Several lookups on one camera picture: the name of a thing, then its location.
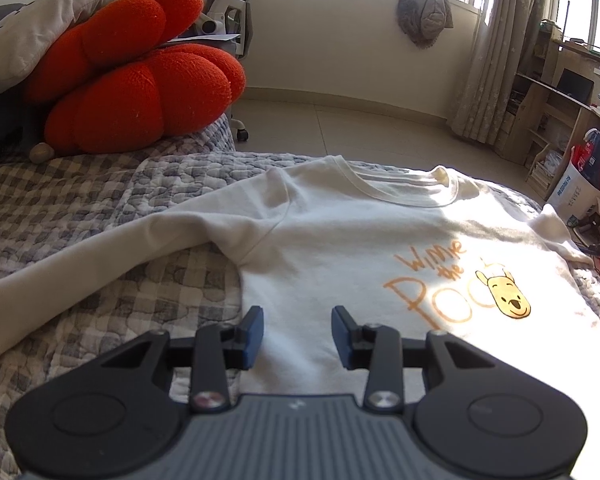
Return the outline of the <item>wooden desk with shelves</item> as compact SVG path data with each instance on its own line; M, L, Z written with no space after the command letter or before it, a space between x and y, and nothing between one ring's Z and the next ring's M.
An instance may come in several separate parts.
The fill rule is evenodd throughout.
M568 68L594 81L591 103L584 105L556 87ZM496 154L527 169L526 181L546 200L568 164L573 145L600 130L600 49L565 40L552 21L542 21L530 63L516 73Z

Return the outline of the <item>cream Winnie the Pooh sweatshirt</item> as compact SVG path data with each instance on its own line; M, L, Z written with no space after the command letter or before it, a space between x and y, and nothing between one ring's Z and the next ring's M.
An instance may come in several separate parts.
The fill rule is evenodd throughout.
M120 224L0 278L0 354L136 266L204 243L234 263L265 340L242 388L336 393L330 312L417 338L444 330L579 403L600 400L600 321L569 268L583 260L552 208L527 216L437 167L383 172L328 156L219 190L150 202Z

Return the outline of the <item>teal plush toy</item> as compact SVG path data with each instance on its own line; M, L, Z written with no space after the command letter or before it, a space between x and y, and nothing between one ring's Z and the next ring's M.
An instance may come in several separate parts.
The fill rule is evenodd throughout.
M55 157L55 151L46 142L40 142L35 144L30 148L29 151L29 159L34 164L42 164L43 162L48 162L50 159Z

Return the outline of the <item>grey quilted bed cover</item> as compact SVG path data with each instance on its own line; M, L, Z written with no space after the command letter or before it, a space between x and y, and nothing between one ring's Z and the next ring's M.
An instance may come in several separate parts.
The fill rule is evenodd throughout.
M446 330L576 400L600 479L600 280L520 168L412 127L323 157L238 152L227 126L119 156L0 166L0 479L23 393L148 330L264 310L237 392L360 394L330 311Z

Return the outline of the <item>black laptop on desk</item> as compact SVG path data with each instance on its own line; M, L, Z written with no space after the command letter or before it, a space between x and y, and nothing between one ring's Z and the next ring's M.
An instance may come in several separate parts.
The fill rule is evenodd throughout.
M582 76L573 70L564 68L559 77L556 89L571 99L577 100L584 105L591 103L594 89L594 81Z

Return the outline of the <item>red flower-shaped cushion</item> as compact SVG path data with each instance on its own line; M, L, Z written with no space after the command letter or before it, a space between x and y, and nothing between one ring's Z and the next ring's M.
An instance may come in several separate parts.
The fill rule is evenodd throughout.
M199 131L244 92L233 55L176 38L204 0L116 0L56 39L24 81L50 106L44 142L56 156L147 148Z

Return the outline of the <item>white printed pillow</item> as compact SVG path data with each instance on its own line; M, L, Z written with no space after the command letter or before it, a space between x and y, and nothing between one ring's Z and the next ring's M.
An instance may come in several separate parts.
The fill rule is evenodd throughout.
M0 21L0 94L32 73L71 26L116 0L34 0Z

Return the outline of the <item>beige curtain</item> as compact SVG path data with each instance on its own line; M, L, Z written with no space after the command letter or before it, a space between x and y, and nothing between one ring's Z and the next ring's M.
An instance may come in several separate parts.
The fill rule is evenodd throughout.
M530 63L540 24L558 0L483 0L470 52L454 90L448 126L464 140L493 146L518 70Z

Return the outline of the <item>white paper shopping bag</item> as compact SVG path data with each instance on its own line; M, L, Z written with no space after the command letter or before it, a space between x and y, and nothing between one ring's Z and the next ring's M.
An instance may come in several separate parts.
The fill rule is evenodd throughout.
M588 130L571 148L548 203L567 226L575 226L600 204L600 130Z

